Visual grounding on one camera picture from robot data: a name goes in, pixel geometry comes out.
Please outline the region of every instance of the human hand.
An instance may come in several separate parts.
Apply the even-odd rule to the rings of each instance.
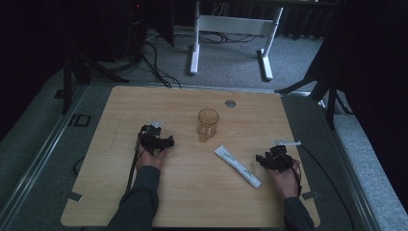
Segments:
[[[156,157],[152,156],[143,146],[139,148],[139,159],[136,162],[136,169],[139,169],[143,166],[152,166],[158,169],[162,166],[162,161],[168,153],[167,149],[161,151]]]
[[[279,191],[283,198],[298,197],[297,178],[300,179],[299,171],[300,162],[293,160],[293,169],[297,174],[297,177],[291,168],[288,168],[284,172],[278,172],[267,168],[269,175],[272,177],[273,183],[276,189]]]

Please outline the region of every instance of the white tube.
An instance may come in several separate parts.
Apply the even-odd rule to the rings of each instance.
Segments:
[[[224,160],[228,165],[233,167],[245,180],[249,182],[253,187],[258,188],[261,185],[261,181],[256,178],[251,172],[249,172],[246,167],[244,167],[235,157],[224,147],[221,145],[219,148],[216,149],[216,154],[222,160]]]

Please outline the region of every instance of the wire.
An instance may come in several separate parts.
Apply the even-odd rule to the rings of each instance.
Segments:
[[[302,192],[302,186],[300,185],[300,182],[302,181],[302,171],[300,170],[300,165],[299,165],[299,163],[296,162],[296,161],[290,162],[290,161],[285,157],[285,155],[283,155],[282,153],[280,153],[279,156],[281,156],[281,157],[285,160],[286,164],[291,167],[291,170],[293,171],[294,176],[296,177],[296,181],[297,181],[297,196],[300,196],[300,193]],[[297,165],[297,167],[299,167],[299,173],[297,173],[296,170],[294,170],[294,168],[293,168],[293,162],[295,162],[296,165]]]
[[[135,157],[133,158],[133,162],[132,162],[132,166],[130,167],[130,172],[129,172],[129,178],[128,178],[128,184],[126,186],[126,192],[128,192],[130,190],[130,187],[132,185],[132,181],[133,181],[133,174],[135,173],[135,167],[136,167],[136,163],[138,162],[140,156],[144,153],[144,151],[146,149],[144,149],[141,154],[139,154],[139,147],[140,147],[140,141],[138,139],[137,143],[136,143],[136,147],[135,147]]]
[[[334,191],[336,192],[336,195],[339,197],[340,201],[342,202],[345,211],[347,212],[348,218],[350,219],[350,223],[351,223],[351,230],[355,230],[355,226],[354,226],[354,219],[351,216],[350,211],[348,210],[347,206],[345,205],[345,202],[342,198],[342,196],[339,193],[339,190],[336,188],[335,184],[333,183],[332,179],[329,177],[329,174],[327,173],[327,171],[323,168],[323,166],[321,165],[321,163],[318,161],[318,159],[316,159],[316,157],[305,147],[305,145],[301,144],[300,145],[311,157],[312,159],[316,162],[316,164],[320,167],[320,169],[323,171],[323,173],[326,175],[327,179],[329,180],[330,184],[332,185]]]
[[[169,89],[172,89],[172,85],[167,80],[165,80],[165,78],[172,79],[179,86],[179,88],[182,88],[180,82],[176,78],[168,75],[167,73],[165,73],[164,71],[162,71],[161,69],[159,69],[157,67],[157,57],[158,57],[157,48],[153,44],[151,44],[149,42],[146,42],[145,44],[151,46],[153,48],[153,50],[154,50],[154,64],[149,62],[147,60],[147,58],[143,55],[142,57],[147,62],[147,64],[149,65],[151,71],[145,70],[145,69],[142,69],[142,68],[141,69],[145,70],[145,71],[149,71],[150,73],[153,73],[156,76],[156,78],[158,78]]]
[[[236,42],[251,42],[252,40],[254,40],[254,39],[257,37],[257,36],[247,35],[247,36],[243,36],[243,38],[240,38],[240,39],[231,39],[231,38],[228,38],[227,35],[225,35],[225,34],[223,34],[223,33],[220,33],[220,32],[202,32],[201,34],[202,34],[202,35],[213,35],[213,36],[218,36],[218,37],[220,37],[219,40],[214,40],[214,39],[210,39],[210,38],[205,38],[205,37],[202,37],[202,36],[199,37],[201,41],[206,42],[206,43],[213,43],[213,44],[236,43]]]
[[[216,11],[218,10],[219,7],[221,7],[221,9],[219,10],[219,14],[218,14],[218,16],[220,16],[222,14],[222,9],[224,8],[224,3],[219,3],[218,6],[213,10],[211,15],[216,14]]]
[[[79,174],[79,171],[77,170],[77,166],[78,166],[82,161],[84,161],[84,159],[85,159],[85,156],[82,157],[81,159],[79,159],[79,160],[74,164],[72,170],[74,171],[74,174],[75,174],[75,175],[78,175],[78,174]]]

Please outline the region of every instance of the sleeve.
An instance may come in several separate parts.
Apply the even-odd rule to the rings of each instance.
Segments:
[[[288,231],[314,230],[315,224],[310,218],[302,202],[297,197],[289,197],[284,201],[285,225]]]
[[[159,179],[160,171],[157,168],[141,167],[133,188],[122,196],[108,230],[150,231],[159,207]]]

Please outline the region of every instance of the empty glass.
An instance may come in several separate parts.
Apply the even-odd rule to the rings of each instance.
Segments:
[[[198,113],[197,132],[200,141],[207,141],[217,130],[219,115],[214,109],[203,109]]]

